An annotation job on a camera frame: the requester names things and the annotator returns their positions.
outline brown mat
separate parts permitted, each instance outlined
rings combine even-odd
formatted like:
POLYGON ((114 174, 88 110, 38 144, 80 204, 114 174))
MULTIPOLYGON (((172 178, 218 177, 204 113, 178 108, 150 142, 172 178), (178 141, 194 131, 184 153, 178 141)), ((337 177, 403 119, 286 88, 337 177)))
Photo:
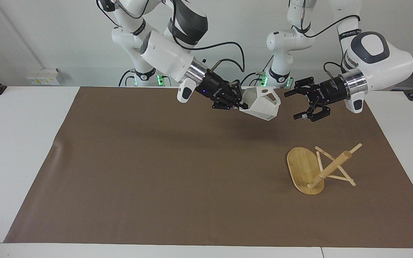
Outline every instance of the brown mat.
POLYGON ((306 108, 265 122, 197 93, 81 88, 5 242, 413 248, 413 186, 369 108, 292 119, 306 108), (290 149, 359 142, 356 187, 293 186, 290 149))

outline tabletop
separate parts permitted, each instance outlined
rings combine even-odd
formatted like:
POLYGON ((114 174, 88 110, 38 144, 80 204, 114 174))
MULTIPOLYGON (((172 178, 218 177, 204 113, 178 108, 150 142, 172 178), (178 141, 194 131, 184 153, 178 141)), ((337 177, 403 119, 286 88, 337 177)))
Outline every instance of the tabletop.
MULTIPOLYGON (((78 90, 79 87, 9 87, 0 96, 0 257, 30 258, 40 253, 43 257, 66 258, 413 256, 413 249, 385 248, 2 244, 78 90)), ((376 91, 366 96, 366 102, 413 183, 413 101, 408 101, 402 92, 376 91)))

